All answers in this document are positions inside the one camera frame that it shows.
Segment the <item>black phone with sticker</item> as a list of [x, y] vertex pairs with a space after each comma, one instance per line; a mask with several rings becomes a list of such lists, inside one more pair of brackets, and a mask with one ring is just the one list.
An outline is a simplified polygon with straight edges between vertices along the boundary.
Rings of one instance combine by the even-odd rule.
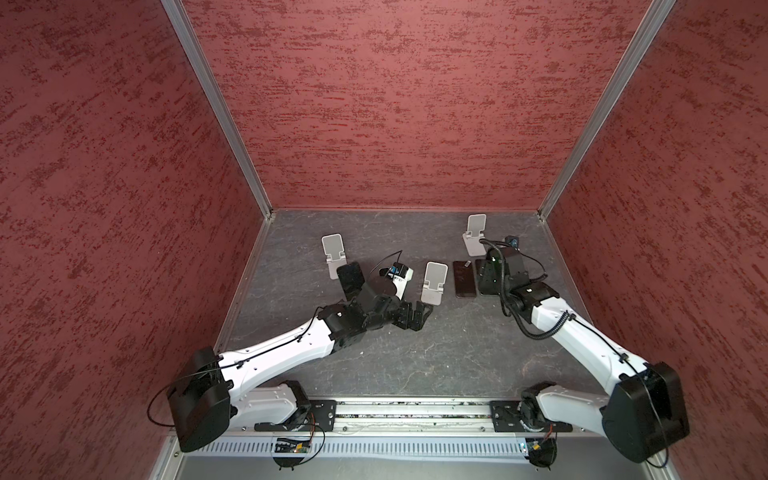
[[486, 261], [484, 259], [476, 259], [474, 262], [476, 287], [480, 295], [486, 295], [485, 263]]

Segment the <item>purple edged dark phone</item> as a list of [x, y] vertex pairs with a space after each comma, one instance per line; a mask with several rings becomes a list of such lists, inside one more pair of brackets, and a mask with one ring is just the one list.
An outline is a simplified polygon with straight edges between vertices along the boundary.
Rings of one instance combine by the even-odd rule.
[[475, 298], [477, 290], [473, 262], [471, 260], [454, 261], [452, 268], [455, 295], [458, 298]]

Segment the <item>black phone table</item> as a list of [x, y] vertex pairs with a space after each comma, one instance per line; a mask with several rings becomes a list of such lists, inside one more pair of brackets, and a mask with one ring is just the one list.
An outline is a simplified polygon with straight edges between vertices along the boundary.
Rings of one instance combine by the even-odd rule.
[[365, 277], [358, 262], [339, 266], [336, 270], [345, 299], [352, 301], [362, 290]]

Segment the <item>white stand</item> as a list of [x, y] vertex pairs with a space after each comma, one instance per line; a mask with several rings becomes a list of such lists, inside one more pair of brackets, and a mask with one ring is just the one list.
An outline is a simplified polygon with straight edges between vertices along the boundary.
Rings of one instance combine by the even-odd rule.
[[462, 234], [462, 239], [470, 257], [482, 257], [486, 254], [486, 249], [482, 243], [485, 238], [486, 221], [487, 216], [485, 214], [472, 214], [467, 218], [467, 226]]
[[429, 261], [424, 272], [421, 302], [439, 306], [445, 289], [449, 267], [446, 264]]
[[338, 269], [347, 264], [343, 238], [339, 233], [325, 235], [321, 238], [321, 244], [326, 257], [329, 276], [332, 280], [337, 280], [339, 278]]

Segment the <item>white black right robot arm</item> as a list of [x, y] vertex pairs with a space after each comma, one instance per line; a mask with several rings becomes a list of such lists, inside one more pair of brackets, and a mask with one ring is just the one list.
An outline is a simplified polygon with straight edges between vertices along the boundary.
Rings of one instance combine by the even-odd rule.
[[525, 389], [517, 417], [529, 432], [555, 424], [599, 434], [626, 459], [649, 461], [690, 433], [682, 381], [664, 362], [651, 364], [591, 325], [544, 275], [529, 276], [515, 245], [481, 240], [486, 257], [478, 287], [500, 300], [502, 313], [530, 340], [553, 340], [598, 382], [600, 394], [543, 381]]

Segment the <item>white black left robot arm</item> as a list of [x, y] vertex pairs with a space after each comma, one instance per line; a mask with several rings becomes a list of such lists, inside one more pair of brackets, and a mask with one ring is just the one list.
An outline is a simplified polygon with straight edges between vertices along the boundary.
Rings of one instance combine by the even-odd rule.
[[196, 351], [165, 389], [181, 451], [199, 450], [234, 427], [302, 427], [312, 407], [303, 387], [292, 380], [270, 387], [268, 381], [387, 325], [419, 331], [432, 312], [430, 304], [400, 299], [394, 284], [383, 280], [349, 301], [318, 307], [303, 325], [260, 344]]

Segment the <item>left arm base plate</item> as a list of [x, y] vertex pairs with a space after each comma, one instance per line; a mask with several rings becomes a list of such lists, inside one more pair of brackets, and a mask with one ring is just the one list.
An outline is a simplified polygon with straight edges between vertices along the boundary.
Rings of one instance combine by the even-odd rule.
[[308, 432], [321, 427], [332, 431], [335, 423], [337, 402], [334, 400], [308, 400], [300, 402], [296, 411], [283, 423], [255, 424], [257, 432]]

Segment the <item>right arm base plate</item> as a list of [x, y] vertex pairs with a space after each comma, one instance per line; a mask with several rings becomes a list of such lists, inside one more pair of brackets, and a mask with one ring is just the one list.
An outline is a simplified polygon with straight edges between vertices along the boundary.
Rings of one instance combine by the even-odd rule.
[[570, 433], [573, 427], [546, 419], [533, 400], [491, 401], [490, 418], [497, 433]]

